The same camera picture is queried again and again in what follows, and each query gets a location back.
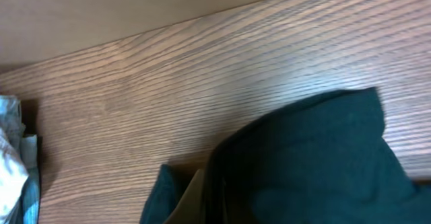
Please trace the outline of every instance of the dark green fabric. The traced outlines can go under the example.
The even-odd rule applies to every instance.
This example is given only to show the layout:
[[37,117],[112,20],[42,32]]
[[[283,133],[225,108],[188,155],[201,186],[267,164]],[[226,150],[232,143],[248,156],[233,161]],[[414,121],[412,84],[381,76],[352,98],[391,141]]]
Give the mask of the dark green fabric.
[[191,176],[162,165],[139,223],[163,224],[177,206],[190,180]]
[[[236,209],[262,224],[431,223],[431,189],[405,175],[384,129],[374,88],[321,94],[263,116],[211,154],[205,223],[224,223]],[[178,182],[163,169],[141,223],[163,223],[179,200]],[[231,208],[230,199],[244,206]]]

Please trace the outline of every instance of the denim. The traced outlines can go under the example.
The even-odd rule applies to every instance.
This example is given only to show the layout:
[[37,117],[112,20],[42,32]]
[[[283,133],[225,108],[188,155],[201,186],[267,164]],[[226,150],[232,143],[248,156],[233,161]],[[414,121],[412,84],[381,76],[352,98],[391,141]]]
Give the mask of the denim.
[[15,96],[0,96],[0,128],[9,144],[21,157],[28,172],[21,197],[9,216],[7,224],[36,224],[40,204],[40,182],[37,166],[37,137],[24,136],[21,104]]

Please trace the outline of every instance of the dark green bag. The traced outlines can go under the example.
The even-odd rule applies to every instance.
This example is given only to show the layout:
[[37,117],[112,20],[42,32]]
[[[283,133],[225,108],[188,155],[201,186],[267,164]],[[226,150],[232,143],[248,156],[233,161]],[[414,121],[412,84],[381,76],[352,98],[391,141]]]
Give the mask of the dark green bag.
[[263,116],[212,153],[202,223],[431,223],[431,189],[405,175],[384,128],[374,88]]

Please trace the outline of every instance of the wooden tabletop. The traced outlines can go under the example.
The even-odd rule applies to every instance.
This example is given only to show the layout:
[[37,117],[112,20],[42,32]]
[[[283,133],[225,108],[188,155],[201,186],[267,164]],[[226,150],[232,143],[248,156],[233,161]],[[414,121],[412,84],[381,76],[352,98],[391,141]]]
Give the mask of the wooden tabletop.
[[377,86],[385,139],[431,176],[431,0],[266,0],[2,74],[37,103],[40,223],[137,223],[161,163],[266,112]]

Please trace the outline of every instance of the wooden table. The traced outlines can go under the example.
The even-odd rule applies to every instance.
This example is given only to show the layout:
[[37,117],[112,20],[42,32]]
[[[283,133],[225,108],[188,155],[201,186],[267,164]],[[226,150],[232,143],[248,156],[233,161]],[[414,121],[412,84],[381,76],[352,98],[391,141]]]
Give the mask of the wooden table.
[[266,0],[2,74],[38,104],[40,223],[137,223],[161,163],[262,114],[377,86],[385,139],[431,176],[431,0]]

